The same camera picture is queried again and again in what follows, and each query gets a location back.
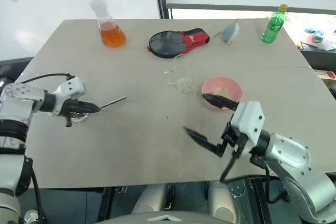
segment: orange liquid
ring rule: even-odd
[[[108,22],[100,25],[100,37],[107,47],[120,47],[126,41],[126,36],[120,27],[112,27]]]

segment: bottle cap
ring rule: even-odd
[[[278,10],[281,12],[285,12],[288,9],[288,5],[282,4],[279,6]]]
[[[107,5],[103,0],[92,0],[90,1],[90,7],[95,12],[97,17],[109,15]]]

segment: cup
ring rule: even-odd
[[[168,84],[176,85],[178,92],[187,94],[192,90],[193,58],[187,55],[177,55],[173,59],[173,70],[166,71],[170,74]]]

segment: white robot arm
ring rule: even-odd
[[[26,137],[33,113],[48,112],[71,118],[100,109],[77,98],[85,94],[82,81],[73,77],[54,93],[24,83],[7,85],[0,96],[0,223],[22,223],[16,196],[24,193],[33,172],[33,160],[25,156]]]
[[[241,155],[251,155],[250,162],[265,169],[266,177],[269,178],[267,165],[279,176],[293,209],[301,219],[316,224],[336,221],[335,185],[317,166],[308,146],[291,137],[264,131],[265,116],[259,102],[236,103],[212,94],[204,94],[203,98],[218,108],[227,107],[235,111],[221,137],[223,143],[217,146],[209,143],[205,136],[185,128],[197,144],[220,157],[227,144],[234,148],[221,182],[226,182],[225,177],[236,159]]]

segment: table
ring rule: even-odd
[[[214,38],[188,53],[194,57],[195,90],[180,94],[167,84],[172,60],[146,50],[149,38],[163,30],[203,28],[216,34],[233,20],[118,20],[127,44],[106,48],[95,20],[66,20],[25,69],[20,80],[42,73],[71,72],[87,88],[83,101],[107,107],[71,128],[65,120],[37,113],[27,140],[27,156],[41,188],[107,187],[219,179],[230,159],[196,145],[182,130],[191,127],[218,143],[232,112],[215,112],[200,98],[202,83],[226,75],[243,90],[243,101],[260,101],[264,128],[305,141],[325,172],[336,170],[333,118],[336,102],[284,30],[273,44],[260,40],[267,20],[240,20],[237,40]],[[31,85],[55,90],[62,77]],[[228,177],[264,174],[242,157]]]

